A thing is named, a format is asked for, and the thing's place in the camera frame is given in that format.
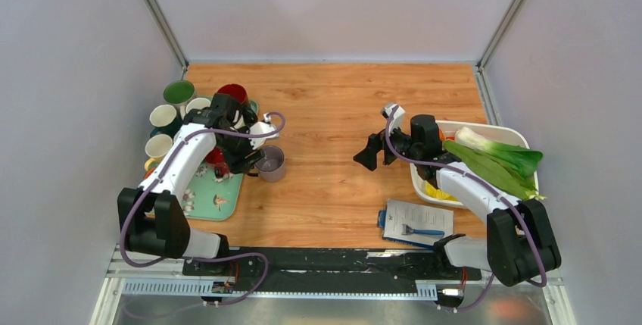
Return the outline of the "black skull mug red inside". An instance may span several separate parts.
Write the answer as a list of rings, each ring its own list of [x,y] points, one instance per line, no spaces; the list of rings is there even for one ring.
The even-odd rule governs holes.
[[[251,108],[255,113],[259,111],[258,104],[249,98],[248,92],[244,86],[231,83],[221,86],[217,93],[227,94],[239,101],[244,106]]]

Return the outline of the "pink octagonal mug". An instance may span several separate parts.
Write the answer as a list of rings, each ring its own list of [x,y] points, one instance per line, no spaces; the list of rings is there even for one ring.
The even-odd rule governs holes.
[[[182,112],[182,116],[185,117],[187,113],[195,109],[209,108],[210,104],[211,104],[211,100],[208,98],[204,98],[204,97],[194,98],[186,105],[184,111]]]

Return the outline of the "cream floral mug green inside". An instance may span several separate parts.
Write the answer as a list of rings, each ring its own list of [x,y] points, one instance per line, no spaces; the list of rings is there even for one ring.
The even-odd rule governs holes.
[[[177,80],[165,87],[163,98],[167,104],[179,110],[196,98],[196,88],[187,80]]]

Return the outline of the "red mug black handle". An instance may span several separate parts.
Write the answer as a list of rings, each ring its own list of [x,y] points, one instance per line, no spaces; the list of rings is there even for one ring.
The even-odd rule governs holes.
[[[210,151],[205,159],[206,165],[213,171],[214,180],[222,182],[230,177],[229,165],[226,162],[224,154],[219,148]]]

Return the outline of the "dark green octagonal mug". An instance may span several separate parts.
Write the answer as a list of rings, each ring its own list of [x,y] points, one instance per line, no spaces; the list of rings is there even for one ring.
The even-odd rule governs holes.
[[[180,115],[172,105],[158,105],[149,114],[149,122],[153,126],[149,133],[150,138],[165,134],[173,139],[182,126]]]

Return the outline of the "mauve mug black handle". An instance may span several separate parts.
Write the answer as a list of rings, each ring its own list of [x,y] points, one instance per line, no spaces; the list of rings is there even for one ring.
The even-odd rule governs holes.
[[[254,165],[255,172],[250,177],[259,177],[269,183],[276,183],[285,177],[285,154],[281,148],[268,145],[261,148],[263,157]]]

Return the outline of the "yellow mug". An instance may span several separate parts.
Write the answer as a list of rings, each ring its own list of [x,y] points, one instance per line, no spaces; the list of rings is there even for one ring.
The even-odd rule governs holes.
[[[148,160],[144,164],[144,169],[148,171],[153,163],[161,163],[172,146],[173,138],[171,136],[163,133],[152,136],[145,143],[145,154],[148,156]]]

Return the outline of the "orange mug black handle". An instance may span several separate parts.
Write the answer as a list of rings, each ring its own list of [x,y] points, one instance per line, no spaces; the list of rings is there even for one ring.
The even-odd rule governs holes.
[[[150,170],[148,170],[146,172],[146,174],[144,175],[144,180],[146,180],[148,177],[150,177],[150,175],[152,175],[154,171],[155,171],[155,167],[153,167]]]

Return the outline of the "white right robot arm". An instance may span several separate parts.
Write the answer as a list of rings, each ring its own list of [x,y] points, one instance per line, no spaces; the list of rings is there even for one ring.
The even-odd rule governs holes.
[[[387,165],[407,162],[415,182],[434,183],[486,227],[485,238],[475,239],[455,233],[452,211],[435,199],[426,209],[393,200],[385,209],[384,237],[433,250],[432,268],[442,278],[471,267],[491,272],[505,286],[545,286],[547,272],[559,268],[562,257],[535,177],[542,154],[507,128],[418,114],[405,133],[400,107],[383,115],[385,128],[368,137],[354,160],[368,170],[377,168],[378,153]]]

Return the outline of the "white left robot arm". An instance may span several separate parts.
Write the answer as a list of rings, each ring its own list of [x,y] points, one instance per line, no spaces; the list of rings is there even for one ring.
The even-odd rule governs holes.
[[[155,171],[117,197],[120,253],[165,258],[198,258],[213,275],[227,272],[232,256],[224,235],[192,228],[181,201],[206,156],[218,148],[232,173],[244,173],[262,158],[260,147],[276,138],[282,126],[273,113],[258,117],[248,103],[217,93],[207,108],[185,113],[170,150]]]

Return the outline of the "blue razor package card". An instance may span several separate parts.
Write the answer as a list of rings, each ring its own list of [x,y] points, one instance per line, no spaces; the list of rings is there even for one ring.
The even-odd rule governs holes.
[[[378,212],[377,225],[384,240],[432,249],[453,234],[453,212],[389,199]]]

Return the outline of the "green floral serving tray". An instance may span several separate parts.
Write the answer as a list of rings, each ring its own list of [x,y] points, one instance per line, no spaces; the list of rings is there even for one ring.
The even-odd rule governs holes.
[[[235,211],[238,193],[243,180],[241,174],[217,182],[213,171],[202,160],[179,199],[187,218],[222,221]]]

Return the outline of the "white vegetable basin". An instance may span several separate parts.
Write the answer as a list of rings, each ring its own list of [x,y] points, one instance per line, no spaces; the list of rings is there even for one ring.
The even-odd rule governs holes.
[[[449,120],[436,120],[435,122],[445,136],[454,136],[454,134],[460,128],[468,127],[471,130],[475,131],[477,134],[482,135],[486,138],[509,145],[518,145],[523,148],[529,148],[527,140],[521,133],[507,127]],[[466,210],[465,205],[459,201],[442,200],[428,195],[425,190],[425,185],[428,182],[421,179],[416,171],[416,167],[414,164],[410,165],[410,176],[415,193],[424,202],[433,205],[442,205],[450,208],[462,208]]]

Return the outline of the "green bok choy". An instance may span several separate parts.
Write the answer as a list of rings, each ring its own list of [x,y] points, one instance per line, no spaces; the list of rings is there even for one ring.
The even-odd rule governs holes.
[[[475,175],[520,200],[545,199],[534,183],[544,154],[518,145],[489,139],[468,127],[458,129],[443,147],[458,157]]]

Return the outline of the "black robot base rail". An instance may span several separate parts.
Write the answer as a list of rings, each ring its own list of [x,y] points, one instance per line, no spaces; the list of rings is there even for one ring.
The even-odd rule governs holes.
[[[419,280],[458,285],[462,278],[480,280],[479,270],[462,270],[422,249],[235,247],[234,261],[184,263],[190,277],[238,280],[239,290],[256,285],[262,292],[410,294]]]

